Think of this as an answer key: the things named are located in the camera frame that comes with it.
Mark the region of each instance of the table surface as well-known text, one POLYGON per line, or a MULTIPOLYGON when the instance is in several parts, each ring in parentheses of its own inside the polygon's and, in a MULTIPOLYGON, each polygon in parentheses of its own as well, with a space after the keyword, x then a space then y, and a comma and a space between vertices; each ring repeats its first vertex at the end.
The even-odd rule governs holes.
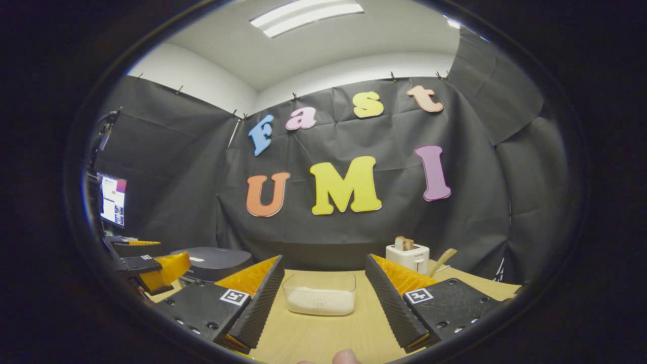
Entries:
MULTIPOLYGON (((434 265, 435 261, 430 260, 430 269, 434 265)), ((296 272, 298 271, 286 269, 283 281, 296 272)), ((280 288, 267 317, 258 348, 252 349, 249 354, 251 357, 265 363, 296 364, 305 360, 328 364, 332 363, 336 352, 351 348, 361 362, 371 364, 385 363, 407 355, 398 346, 364 271, 311 273, 353 274, 357 282, 355 311, 339 317, 293 313, 288 311, 283 288, 280 288)), ((450 266, 441 266, 433 278, 439 282, 457 278, 499 301, 514 297, 514 292, 519 288, 515 284, 494 282, 450 266)), ((177 281, 173 286, 173 291, 152 296, 151 299, 159 302, 180 289, 177 281)))

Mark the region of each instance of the orange letter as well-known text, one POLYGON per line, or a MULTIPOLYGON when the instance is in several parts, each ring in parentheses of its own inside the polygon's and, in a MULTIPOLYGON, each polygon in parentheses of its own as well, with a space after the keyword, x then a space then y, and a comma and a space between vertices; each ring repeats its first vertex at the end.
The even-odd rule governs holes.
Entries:
POLYGON ((425 90, 423 86, 414 86, 406 92, 407 95, 413 96, 421 109, 429 111, 430 113, 437 113, 443 109, 443 105, 438 102, 432 101, 432 90, 425 90))
POLYGON ((285 181, 290 178, 288 172, 280 172, 272 175, 274 181, 274 197, 269 205, 261 204, 261 190, 263 183, 267 181, 265 176, 252 176, 247 179, 249 189, 247 190, 247 211, 254 216, 268 218, 281 210, 283 197, 285 196, 285 181))

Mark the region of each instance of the black fabric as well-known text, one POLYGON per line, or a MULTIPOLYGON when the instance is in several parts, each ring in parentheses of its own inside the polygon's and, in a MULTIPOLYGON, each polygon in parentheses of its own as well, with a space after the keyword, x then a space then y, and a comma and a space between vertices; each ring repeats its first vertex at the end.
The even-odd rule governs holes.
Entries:
POLYGON ((564 236, 568 208, 565 148, 558 122, 524 73, 488 41, 463 29, 450 77, 375 80, 286 101, 238 122, 227 112, 152 82, 127 77, 106 104, 124 106, 98 170, 128 180, 126 231, 160 240, 169 251, 219 246, 255 260, 283 255, 286 268, 354 270, 368 253, 384 256, 394 237, 413 238, 438 258, 488 279, 521 283, 564 236), (440 113, 422 110, 406 92, 433 89, 440 113), (383 114, 360 119, 352 98, 375 91, 383 114), (316 125, 289 131, 298 108, 316 109, 316 125), (274 116, 271 144, 254 156, 248 132, 274 116), (232 142, 228 143, 232 133, 232 142), (436 145, 452 194, 428 202, 414 150, 436 145), (350 162, 376 159, 382 208, 315 216, 310 167, 330 162, 344 177, 350 162), (269 218, 246 208, 247 179, 264 175, 261 202, 272 199, 272 174, 291 174, 282 209, 269 218))
POLYGON ((97 171, 127 180, 125 234, 165 252, 215 246, 214 185, 237 119, 206 102, 125 77, 104 112, 122 114, 97 171))

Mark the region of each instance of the computer screen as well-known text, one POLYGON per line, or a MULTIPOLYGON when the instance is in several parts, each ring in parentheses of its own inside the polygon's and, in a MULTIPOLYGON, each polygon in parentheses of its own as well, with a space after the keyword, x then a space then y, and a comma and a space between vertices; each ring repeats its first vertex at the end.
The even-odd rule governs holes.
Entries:
POLYGON ((104 209, 101 217, 117 225, 124 226, 124 200, 126 199, 126 180, 101 176, 101 193, 104 209))

